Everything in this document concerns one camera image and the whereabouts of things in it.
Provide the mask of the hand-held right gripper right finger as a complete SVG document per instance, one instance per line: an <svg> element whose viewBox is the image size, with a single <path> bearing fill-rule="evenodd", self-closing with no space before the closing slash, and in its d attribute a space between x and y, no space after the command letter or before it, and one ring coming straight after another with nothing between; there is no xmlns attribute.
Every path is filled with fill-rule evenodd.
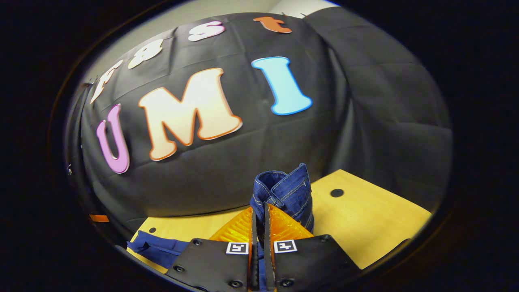
<svg viewBox="0 0 519 292"><path fill-rule="evenodd" d="M274 292L339 292L361 269L329 234L313 236L284 211L264 204L265 276Z"/></svg>

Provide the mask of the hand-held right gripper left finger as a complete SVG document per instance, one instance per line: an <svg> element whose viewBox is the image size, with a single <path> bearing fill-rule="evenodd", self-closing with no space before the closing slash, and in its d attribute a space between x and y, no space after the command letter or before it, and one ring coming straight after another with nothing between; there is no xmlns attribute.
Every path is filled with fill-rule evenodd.
<svg viewBox="0 0 519 292"><path fill-rule="evenodd" d="M208 240L193 238L166 275L206 292L259 289L256 214L245 209Z"/></svg>

